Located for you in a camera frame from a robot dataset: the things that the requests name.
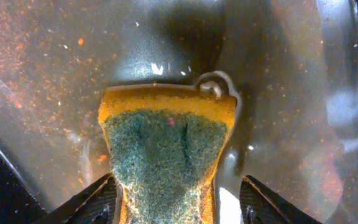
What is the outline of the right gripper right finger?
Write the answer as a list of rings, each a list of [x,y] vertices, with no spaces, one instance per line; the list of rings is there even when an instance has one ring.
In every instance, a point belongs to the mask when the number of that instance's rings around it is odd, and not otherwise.
[[[321,224],[251,175],[242,178],[239,203],[245,224]]]

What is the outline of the green yellow sponge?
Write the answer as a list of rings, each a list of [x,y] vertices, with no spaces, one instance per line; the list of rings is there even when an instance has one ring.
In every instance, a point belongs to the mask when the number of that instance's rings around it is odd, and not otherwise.
[[[235,97],[191,87],[108,88],[98,121],[122,190],[120,223],[213,223],[213,179]]]

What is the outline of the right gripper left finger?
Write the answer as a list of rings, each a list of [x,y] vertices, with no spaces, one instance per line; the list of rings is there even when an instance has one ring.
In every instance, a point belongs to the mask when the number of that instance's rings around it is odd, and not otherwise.
[[[106,174],[35,224],[108,224],[114,221],[117,190]]]

